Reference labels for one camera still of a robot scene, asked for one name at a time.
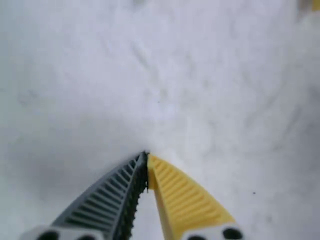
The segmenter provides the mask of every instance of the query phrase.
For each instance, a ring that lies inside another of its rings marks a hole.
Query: white surface
[[[295,0],[0,5],[1,239],[50,224],[144,149],[250,239],[319,237],[319,13]],[[133,239],[163,239],[153,195],[141,202]]]

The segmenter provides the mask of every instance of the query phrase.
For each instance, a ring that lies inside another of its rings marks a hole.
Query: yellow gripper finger
[[[148,184],[154,190],[166,240],[189,230],[234,223],[234,218],[203,187],[170,163],[149,154]]]
[[[313,0],[312,10],[320,11],[320,0]]]

